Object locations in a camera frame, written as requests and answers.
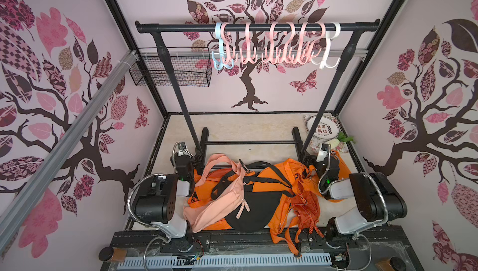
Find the aluminium profile bar left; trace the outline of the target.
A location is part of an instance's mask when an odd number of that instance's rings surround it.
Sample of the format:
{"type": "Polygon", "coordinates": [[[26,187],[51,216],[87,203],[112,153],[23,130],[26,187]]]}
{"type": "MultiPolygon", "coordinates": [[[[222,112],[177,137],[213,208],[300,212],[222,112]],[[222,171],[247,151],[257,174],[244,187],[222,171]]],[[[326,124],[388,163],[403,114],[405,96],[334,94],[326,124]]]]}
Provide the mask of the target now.
{"type": "Polygon", "coordinates": [[[113,74],[107,77],[102,87],[92,97],[82,113],[75,119],[65,136],[44,159],[37,172],[18,193],[7,210],[1,216],[1,250],[5,250],[24,220],[39,202],[43,193],[49,187],[55,175],[73,152],[89,125],[107,102],[122,77],[138,60],[139,52],[128,51],[113,69],[113,74]]]}

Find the brown bottle right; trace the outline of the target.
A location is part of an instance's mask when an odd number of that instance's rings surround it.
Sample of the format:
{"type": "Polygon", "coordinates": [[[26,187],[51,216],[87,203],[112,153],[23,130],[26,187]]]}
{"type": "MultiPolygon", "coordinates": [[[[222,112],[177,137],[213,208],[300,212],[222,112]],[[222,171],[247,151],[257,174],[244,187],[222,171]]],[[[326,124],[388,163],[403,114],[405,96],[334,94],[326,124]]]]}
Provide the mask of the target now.
{"type": "Polygon", "coordinates": [[[405,262],[399,257],[391,257],[383,259],[375,263],[378,271],[406,271],[407,266],[405,262]]]}

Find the brown bottle left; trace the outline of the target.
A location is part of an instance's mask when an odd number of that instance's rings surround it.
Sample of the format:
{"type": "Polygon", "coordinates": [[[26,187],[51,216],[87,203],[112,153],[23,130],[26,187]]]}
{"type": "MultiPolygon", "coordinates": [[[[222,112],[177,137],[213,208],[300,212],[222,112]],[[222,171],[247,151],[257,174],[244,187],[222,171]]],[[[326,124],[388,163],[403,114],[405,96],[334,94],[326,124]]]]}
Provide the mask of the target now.
{"type": "Polygon", "coordinates": [[[124,262],[126,256],[126,249],[108,246],[99,252],[98,259],[102,262],[124,262]]]}

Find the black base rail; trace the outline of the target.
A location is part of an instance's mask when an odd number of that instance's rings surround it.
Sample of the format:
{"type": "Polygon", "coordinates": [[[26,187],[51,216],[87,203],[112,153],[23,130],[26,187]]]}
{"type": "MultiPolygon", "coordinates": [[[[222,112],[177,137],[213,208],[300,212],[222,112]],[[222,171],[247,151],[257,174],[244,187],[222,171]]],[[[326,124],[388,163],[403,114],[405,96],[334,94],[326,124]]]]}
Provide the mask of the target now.
{"type": "MultiPolygon", "coordinates": [[[[153,230],[130,230],[120,231],[113,235],[110,246],[112,247],[145,247],[154,237],[163,235],[160,231],[153,230]]],[[[363,232],[363,235],[370,242],[383,242],[386,244],[400,244],[405,247],[410,247],[411,244],[406,236],[404,230],[400,226],[381,226],[375,227],[363,232]]],[[[320,237],[315,232],[309,234],[303,230],[299,236],[299,245],[301,247],[310,247],[311,249],[326,249],[327,245],[339,246],[344,249],[346,246],[356,248],[364,239],[359,238],[354,241],[351,235],[337,236],[327,241],[325,237],[320,237]]],[[[223,231],[202,231],[196,234],[188,232],[185,237],[173,238],[168,244],[168,248],[180,247],[185,249],[191,245],[198,246],[205,252],[213,249],[226,250],[244,249],[249,246],[274,246],[269,229],[263,229],[254,233],[239,232],[236,230],[223,231]]]]}

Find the pink multi-hook hanger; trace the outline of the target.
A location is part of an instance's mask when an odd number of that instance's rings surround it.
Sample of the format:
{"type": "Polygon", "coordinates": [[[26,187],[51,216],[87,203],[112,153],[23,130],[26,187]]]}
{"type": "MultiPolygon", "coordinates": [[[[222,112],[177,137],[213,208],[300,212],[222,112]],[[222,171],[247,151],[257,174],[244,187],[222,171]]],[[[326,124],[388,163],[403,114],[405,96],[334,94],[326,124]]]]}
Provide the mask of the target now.
{"type": "Polygon", "coordinates": [[[231,55],[231,49],[227,42],[227,39],[226,39],[227,34],[225,32],[225,28],[228,24],[229,23],[222,23],[220,27],[220,32],[219,32],[220,38],[222,42],[224,43],[223,51],[220,54],[221,54],[221,61],[222,61],[223,67],[225,69],[233,69],[235,65],[234,57],[231,55]]]}
{"type": "Polygon", "coordinates": [[[271,23],[270,30],[269,30],[269,44],[265,45],[264,53],[261,56],[262,63],[270,63],[270,64],[277,64],[277,52],[275,48],[275,28],[277,22],[271,23]]]}
{"type": "Polygon", "coordinates": [[[240,51],[240,62],[242,64],[256,64],[258,62],[256,48],[251,47],[250,25],[251,23],[245,24],[245,54],[240,51]]]}
{"type": "Polygon", "coordinates": [[[277,60],[278,64],[290,63],[292,61],[291,55],[290,55],[290,53],[291,53],[290,44],[295,37],[296,30],[295,30],[295,25],[294,25],[293,22],[288,22],[288,24],[291,28],[291,31],[289,32],[290,37],[286,41],[284,47],[282,49],[280,49],[280,57],[277,60]]]}
{"type": "Polygon", "coordinates": [[[321,39],[326,34],[326,27],[324,23],[317,22],[318,25],[321,27],[321,34],[319,37],[313,41],[310,41],[306,46],[306,53],[305,53],[305,63],[310,63],[312,59],[318,57],[322,51],[322,46],[320,45],[321,39]]]}
{"type": "Polygon", "coordinates": [[[295,56],[292,57],[291,63],[293,64],[305,64],[307,63],[308,52],[311,47],[311,42],[304,41],[306,36],[306,27],[308,23],[305,22],[302,24],[301,30],[299,32],[299,41],[298,41],[298,50],[295,56]]]}

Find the flexible metal conduit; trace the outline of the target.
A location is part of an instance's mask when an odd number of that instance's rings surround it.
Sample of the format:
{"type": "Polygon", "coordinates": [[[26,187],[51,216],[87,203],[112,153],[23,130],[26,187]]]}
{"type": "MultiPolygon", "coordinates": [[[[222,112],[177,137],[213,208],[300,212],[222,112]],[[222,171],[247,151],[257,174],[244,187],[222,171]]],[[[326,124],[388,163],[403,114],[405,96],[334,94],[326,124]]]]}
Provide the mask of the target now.
{"type": "Polygon", "coordinates": [[[383,173],[354,173],[349,178],[360,215],[374,227],[388,221],[386,190],[382,184],[385,179],[383,173]]]}
{"type": "Polygon", "coordinates": [[[138,223],[138,224],[140,224],[144,227],[150,228],[150,229],[154,229],[154,230],[157,230],[157,231],[159,230],[159,225],[156,225],[156,224],[153,224],[151,222],[142,220],[137,215],[136,208],[137,208],[137,205],[139,203],[139,197],[140,197],[139,189],[140,189],[140,186],[143,183],[148,182],[149,180],[153,180],[153,182],[155,182],[156,180],[165,180],[165,179],[166,179],[166,175],[152,174],[152,175],[145,176],[144,178],[139,180],[137,182],[137,184],[134,185],[134,187],[132,188],[132,190],[130,191],[130,193],[127,197],[126,208],[127,208],[128,213],[129,213],[129,217],[132,218],[132,220],[135,223],[138,223]]]}

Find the left flexible metal conduit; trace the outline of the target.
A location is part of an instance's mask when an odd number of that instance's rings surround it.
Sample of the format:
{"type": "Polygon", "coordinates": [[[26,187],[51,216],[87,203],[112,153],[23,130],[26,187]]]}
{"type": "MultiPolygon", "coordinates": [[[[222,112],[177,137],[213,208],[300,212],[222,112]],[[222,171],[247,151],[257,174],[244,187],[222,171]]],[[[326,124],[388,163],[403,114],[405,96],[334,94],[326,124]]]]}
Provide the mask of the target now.
{"type": "Polygon", "coordinates": [[[132,190],[130,191],[130,193],[127,197],[126,208],[127,208],[128,213],[129,213],[129,217],[132,218],[132,220],[135,223],[138,223],[138,224],[140,224],[144,227],[150,228],[150,229],[154,229],[154,230],[157,230],[157,231],[159,230],[159,225],[156,225],[156,224],[153,224],[151,222],[142,220],[137,215],[136,208],[137,208],[137,205],[139,203],[139,197],[140,197],[139,189],[140,189],[140,186],[143,183],[148,182],[149,180],[153,180],[153,182],[155,182],[156,180],[165,180],[165,179],[166,179],[166,175],[152,174],[152,175],[145,176],[144,178],[139,180],[137,182],[137,184],[134,185],[134,187],[132,188],[132,190]]]}

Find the right flexible metal conduit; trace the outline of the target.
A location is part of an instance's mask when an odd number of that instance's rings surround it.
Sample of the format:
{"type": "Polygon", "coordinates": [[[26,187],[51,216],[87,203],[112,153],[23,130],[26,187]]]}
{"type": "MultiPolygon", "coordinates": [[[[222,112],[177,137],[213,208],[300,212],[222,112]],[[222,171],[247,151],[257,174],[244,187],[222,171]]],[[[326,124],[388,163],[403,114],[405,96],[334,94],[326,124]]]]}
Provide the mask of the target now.
{"type": "Polygon", "coordinates": [[[388,221],[386,190],[382,184],[385,179],[383,173],[354,173],[349,178],[360,215],[374,227],[388,221]]]}

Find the bright orange waist bag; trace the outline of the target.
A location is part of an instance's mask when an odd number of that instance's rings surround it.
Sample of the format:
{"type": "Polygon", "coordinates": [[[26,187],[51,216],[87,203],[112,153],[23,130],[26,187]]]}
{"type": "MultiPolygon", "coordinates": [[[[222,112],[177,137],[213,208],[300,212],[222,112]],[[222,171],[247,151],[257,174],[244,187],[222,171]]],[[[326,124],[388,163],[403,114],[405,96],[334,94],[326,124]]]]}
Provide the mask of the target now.
{"type": "Polygon", "coordinates": [[[202,176],[195,177],[195,188],[184,207],[184,217],[194,231],[207,227],[232,227],[232,222],[252,222],[264,218],[278,223],[287,217],[290,202],[319,195],[318,175],[323,164],[306,166],[288,159],[271,165],[264,161],[242,166],[233,162],[230,168],[214,169],[228,162],[223,154],[210,157],[202,176]]]}

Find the floral placemat cloth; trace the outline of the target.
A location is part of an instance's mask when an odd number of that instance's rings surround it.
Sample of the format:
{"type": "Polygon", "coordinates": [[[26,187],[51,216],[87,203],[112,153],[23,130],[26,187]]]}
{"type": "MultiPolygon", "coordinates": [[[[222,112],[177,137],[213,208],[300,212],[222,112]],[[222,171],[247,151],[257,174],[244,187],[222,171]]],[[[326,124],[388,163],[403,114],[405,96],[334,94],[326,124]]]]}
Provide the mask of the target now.
{"type": "MultiPolygon", "coordinates": [[[[331,115],[331,114],[324,114],[324,116],[334,117],[334,116],[331,115]]],[[[329,140],[322,140],[322,139],[319,139],[319,138],[314,138],[314,137],[312,136],[312,139],[311,139],[311,141],[310,141],[310,143],[309,143],[309,148],[310,148],[311,151],[317,153],[317,151],[319,150],[320,144],[322,144],[322,143],[327,143],[328,141],[329,141],[329,140]]],[[[349,148],[348,148],[347,144],[346,144],[346,145],[341,144],[341,145],[340,145],[339,147],[337,147],[335,150],[338,151],[339,153],[349,153],[349,148]]]]}

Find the toy white radish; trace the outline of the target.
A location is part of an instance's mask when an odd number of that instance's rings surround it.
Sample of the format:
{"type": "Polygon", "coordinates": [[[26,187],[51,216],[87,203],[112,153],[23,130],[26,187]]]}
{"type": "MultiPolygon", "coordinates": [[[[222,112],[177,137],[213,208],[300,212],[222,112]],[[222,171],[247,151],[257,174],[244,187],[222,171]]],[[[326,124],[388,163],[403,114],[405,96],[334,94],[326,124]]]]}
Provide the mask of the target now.
{"type": "Polygon", "coordinates": [[[339,132],[338,136],[330,141],[331,149],[336,149],[341,144],[346,145],[348,142],[355,143],[355,139],[353,136],[347,136],[344,132],[339,132]]]}

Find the dark orange backpack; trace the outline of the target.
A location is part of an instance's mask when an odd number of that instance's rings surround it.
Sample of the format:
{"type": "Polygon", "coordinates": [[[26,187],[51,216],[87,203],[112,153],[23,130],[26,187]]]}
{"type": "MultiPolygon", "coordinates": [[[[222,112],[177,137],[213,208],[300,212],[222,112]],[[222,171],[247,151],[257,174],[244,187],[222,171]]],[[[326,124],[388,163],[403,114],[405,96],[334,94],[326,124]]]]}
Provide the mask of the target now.
{"type": "Polygon", "coordinates": [[[277,168],[285,176],[283,182],[289,181],[291,187],[286,191],[292,195],[282,195],[280,198],[279,205],[268,224],[271,238],[275,244],[286,242],[294,256],[300,257],[298,244],[302,231],[306,231],[309,235],[317,234],[321,238],[324,237],[317,226],[321,214],[318,177],[312,175],[315,169],[309,169],[292,159],[278,164],[277,168]]]}

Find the brown bottle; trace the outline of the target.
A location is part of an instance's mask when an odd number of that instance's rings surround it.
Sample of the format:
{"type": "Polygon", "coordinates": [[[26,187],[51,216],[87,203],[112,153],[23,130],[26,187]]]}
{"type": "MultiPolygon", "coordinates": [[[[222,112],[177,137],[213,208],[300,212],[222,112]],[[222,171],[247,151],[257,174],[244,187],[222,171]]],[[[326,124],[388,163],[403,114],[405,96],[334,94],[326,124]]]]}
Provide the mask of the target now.
{"type": "Polygon", "coordinates": [[[378,271],[406,271],[407,266],[405,262],[399,257],[391,257],[383,259],[375,263],[378,271]]]}
{"type": "Polygon", "coordinates": [[[98,259],[102,262],[124,262],[126,256],[126,249],[108,246],[99,252],[98,259]]]}

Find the light blue multi-hook hanger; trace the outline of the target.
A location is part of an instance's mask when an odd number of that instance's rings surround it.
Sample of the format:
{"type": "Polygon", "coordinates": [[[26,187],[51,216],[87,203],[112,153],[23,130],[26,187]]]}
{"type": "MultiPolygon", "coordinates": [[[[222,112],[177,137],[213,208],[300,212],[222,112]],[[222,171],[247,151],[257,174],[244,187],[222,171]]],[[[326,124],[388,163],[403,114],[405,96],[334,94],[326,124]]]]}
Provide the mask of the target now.
{"type": "Polygon", "coordinates": [[[216,70],[221,70],[223,68],[225,69],[233,69],[234,68],[234,60],[229,57],[230,52],[225,51],[225,36],[224,36],[224,28],[225,28],[225,23],[217,23],[215,25],[215,38],[218,40],[218,49],[217,52],[219,53],[218,55],[215,55],[215,52],[212,51],[211,53],[211,58],[213,60],[214,68],[216,70]]]}

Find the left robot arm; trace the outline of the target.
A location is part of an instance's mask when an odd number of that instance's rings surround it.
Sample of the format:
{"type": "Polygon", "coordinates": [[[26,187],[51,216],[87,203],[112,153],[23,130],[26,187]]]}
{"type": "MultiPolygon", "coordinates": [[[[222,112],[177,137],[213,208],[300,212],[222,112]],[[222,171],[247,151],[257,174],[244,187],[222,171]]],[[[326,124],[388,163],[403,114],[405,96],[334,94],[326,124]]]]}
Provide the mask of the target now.
{"type": "Polygon", "coordinates": [[[160,230],[168,238],[186,236],[188,222],[176,213],[176,200],[188,198],[194,191],[194,157],[183,153],[173,156],[175,173],[151,174],[131,190],[127,200],[130,217],[145,227],[160,230]]]}

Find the white patterned plate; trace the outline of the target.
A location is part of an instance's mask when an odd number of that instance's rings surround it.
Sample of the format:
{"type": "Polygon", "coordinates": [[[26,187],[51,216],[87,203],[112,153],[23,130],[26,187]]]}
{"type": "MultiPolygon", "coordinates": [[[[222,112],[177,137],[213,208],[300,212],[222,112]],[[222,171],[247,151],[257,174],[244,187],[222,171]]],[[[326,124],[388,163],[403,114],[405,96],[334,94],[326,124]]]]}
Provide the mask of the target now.
{"type": "MultiPolygon", "coordinates": [[[[316,116],[306,115],[304,116],[304,121],[306,129],[308,132],[311,131],[312,126],[316,120],[316,116]]],[[[316,130],[314,131],[313,137],[319,138],[322,140],[331,140],[338,137],[340,132],[340,127],[335,117],[323,116],[319,121],[316,130]]]]}

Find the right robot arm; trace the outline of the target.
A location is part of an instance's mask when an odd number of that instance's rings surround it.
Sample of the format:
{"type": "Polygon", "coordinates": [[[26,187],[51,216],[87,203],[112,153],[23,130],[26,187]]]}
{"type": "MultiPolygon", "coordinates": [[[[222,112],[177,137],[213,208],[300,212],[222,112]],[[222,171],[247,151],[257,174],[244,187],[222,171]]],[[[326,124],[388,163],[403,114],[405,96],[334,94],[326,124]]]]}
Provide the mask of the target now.
{"type": "Polygon", "coordinates": [[[358,236],[361,232],[382,226],[389,221],[407,216],[405,200],[383,173],[351,173],[339,176],[341,160],[332,151],[319,151],[316,173],[318,190],[327,200],[355,199],[356,206],[327,223],[326,239],[339,236],[358,236]]]}

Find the black and orange bag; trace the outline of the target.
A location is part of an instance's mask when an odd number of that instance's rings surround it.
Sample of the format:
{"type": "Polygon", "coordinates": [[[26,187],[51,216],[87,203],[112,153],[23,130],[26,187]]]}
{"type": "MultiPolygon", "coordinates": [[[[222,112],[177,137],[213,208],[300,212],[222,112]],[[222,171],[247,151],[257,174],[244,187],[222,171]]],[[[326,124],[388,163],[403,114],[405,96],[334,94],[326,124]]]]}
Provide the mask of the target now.
{"type": "Polygon", "coordinates": [[[256,161],[246,165],[244,177],[244,198],[250,210],[237,207],[215,224],[206,227],[208,231],[234,229],[240,232],[256,232],[268,226],[282,195],[291,196],[286,189],[289,181],[277,166],[265,161],[256,161]]]}

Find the white multi-hook hanger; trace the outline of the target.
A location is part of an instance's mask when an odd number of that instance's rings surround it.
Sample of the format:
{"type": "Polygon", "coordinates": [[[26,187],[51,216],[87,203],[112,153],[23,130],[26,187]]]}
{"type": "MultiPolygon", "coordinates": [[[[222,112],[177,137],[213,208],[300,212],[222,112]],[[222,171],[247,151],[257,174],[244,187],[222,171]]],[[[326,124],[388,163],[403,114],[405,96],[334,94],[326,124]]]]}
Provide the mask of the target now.
{"type": "Polygon", "coordinates": [[[319,69],[321,69],[321,70],[324,69],[324,68],[328,68],[328,69],[336,68],[341,61],[341,58],[338,58],[338,60],[336,61],[335,64],[329,64],[327,62],[327,60],[329,58],[329,55],[330,55],[330,52],[331,52],[332,40],[337,38],[341,33],[340,24],[333,22],[333,25],[335,27],[334,35],[331,34],[331,31],[326,31],[325,32],[326,47],[325,47],[325,51],[323,52],[322,59],[320,61],[315,60],[314,58],[311,59],[311,63],[313,63],[316,66],[319,66],[319,69]]]}

